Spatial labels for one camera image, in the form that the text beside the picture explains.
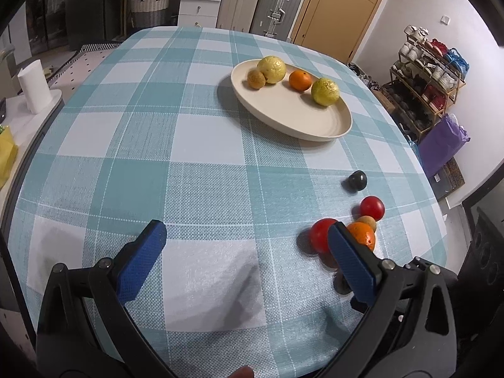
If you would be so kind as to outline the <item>orange tangerine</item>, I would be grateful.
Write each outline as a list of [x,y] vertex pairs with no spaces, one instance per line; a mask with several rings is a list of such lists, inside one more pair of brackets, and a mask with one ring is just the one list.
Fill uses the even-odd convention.
[[354,222],[347,226],[347,230],[360,245],[368,247],[372,252],[374,251],[376,236],[369,224]]
[[291,89],[303,93],[313,84],[312,76],[305,71],[295,70],[289,75],[289,86]]

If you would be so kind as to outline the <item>small brown kiwi fruit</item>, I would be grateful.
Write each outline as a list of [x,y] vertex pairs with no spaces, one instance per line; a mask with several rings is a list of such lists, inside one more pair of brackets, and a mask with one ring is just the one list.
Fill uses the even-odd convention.
[[370,226],[372,228],[373,231],[376,231],[376,229],[377,229],[377,222],[371,216],[360,216],[357,219],[357,222],[367,224],[368,226]]

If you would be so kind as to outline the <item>red tomato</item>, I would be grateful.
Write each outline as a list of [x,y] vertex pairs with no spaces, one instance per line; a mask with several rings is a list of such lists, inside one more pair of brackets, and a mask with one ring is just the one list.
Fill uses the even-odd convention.
[[380,221],[385,214],[385,206],[377,196],[369,195],[360,203],[360,215],[369,216],[375,221]]
[[330,253],[328,245],[328,230],[336,223],[336,219],[324,218],[313,224],[309,231],[311,247],[317,254]]

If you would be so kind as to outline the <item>dark plum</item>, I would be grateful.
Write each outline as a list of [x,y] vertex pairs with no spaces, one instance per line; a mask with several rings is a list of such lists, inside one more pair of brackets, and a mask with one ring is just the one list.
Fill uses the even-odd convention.
[[348,188],[354,193],[364,190],[367,182],[366,173],[361,170],[351,173],[347,178]]
[[352,288],[341,271],[337,271],[334,274],[333,287],[339,295],[349,295],[352,292]]

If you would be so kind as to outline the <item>purple bag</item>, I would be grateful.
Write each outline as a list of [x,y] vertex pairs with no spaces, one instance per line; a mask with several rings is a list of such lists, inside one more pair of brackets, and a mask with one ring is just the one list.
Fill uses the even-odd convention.
[[431,178],[471,140],[453,113],[444,114],[418,145],[427,178]]

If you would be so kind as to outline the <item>white side table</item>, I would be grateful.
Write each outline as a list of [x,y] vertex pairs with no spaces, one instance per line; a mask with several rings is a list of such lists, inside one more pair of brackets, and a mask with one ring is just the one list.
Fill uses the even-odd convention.
[[22,184],[21,173],[29,165],[30,152],[36,150],[43,137],[43,129],[50,125],[64,105],[61,90],[55,89],[49,92],[52,96],[51,102],[39,113],[29,111],[24,95],[7,99],[5,121],[11,130],[15,144],[18,146],[18,153],[9,179],[1,189],[1,219],[7,218],[9,204],[16,198],[14,191]]

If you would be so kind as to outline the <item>yellow-green citrus fruit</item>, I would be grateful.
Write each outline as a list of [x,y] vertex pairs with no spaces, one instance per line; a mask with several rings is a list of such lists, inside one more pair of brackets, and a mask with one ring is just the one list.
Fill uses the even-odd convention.
[[320,106],[329,107],[338,101],[340,90],[331,79],[319,78],[311,87],[311,96]]

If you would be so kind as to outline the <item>dotted floor rug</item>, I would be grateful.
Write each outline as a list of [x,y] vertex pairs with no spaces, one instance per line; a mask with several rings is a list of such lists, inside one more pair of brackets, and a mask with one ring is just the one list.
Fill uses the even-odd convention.
[[86,78],[120,46],[118,42],[88,43],[48,78],[50,90],[60,90],[61,99],[67,103]]

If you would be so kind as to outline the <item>small brown round fruit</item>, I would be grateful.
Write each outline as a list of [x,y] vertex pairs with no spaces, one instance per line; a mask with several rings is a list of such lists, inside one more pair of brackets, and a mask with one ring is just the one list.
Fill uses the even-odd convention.
[[251,69],[247,74],[247,83],[251,89],[259,90],[266,85],[266,78],[258,69]]

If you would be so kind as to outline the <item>shoe rack with shoes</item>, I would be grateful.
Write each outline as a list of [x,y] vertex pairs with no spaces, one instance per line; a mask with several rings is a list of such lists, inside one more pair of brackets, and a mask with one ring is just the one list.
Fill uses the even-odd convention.
[[455,105],[470,65],[458,49],[429,38],[423,27],[408,25],[404,34],[382,92],[394,106],[403,134],[418,143]]

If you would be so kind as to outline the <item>orange tangerine on plate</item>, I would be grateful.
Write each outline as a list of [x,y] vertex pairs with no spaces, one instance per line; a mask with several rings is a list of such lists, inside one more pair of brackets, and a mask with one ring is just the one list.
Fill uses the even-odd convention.
[[291,89],[303,93],[313,84],[312,76],[305,71],[295,70],[289,75],[289,86]]

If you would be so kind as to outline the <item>white paper towel roll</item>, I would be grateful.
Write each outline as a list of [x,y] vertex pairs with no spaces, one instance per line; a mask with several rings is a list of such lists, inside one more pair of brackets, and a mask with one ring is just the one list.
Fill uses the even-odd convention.
[[40,60],[23,67],[18,72],[18,80],[31,113],[40,113],[51,103],[52,96]]

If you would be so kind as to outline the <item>large yellow citrus fruit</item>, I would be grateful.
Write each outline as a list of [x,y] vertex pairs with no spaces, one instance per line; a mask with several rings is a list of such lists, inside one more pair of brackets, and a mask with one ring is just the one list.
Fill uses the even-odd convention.
[[257,63],[256,67],[264,75],[267,84],[277,84],[286,75],[284,61],[275,55],[265,56]]

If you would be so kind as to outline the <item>woven laundry basket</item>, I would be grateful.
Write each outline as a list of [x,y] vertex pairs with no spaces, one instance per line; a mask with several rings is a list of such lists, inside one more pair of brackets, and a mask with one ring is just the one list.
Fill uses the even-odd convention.
[[170,0],[131,0],[132,27],[164,26],[169,20]]

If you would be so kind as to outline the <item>silver suitcase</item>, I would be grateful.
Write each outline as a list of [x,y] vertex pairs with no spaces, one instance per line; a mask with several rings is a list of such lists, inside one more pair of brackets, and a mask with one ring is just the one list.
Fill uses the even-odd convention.
[[258,0],[249,32],[286,41],[301,0]]

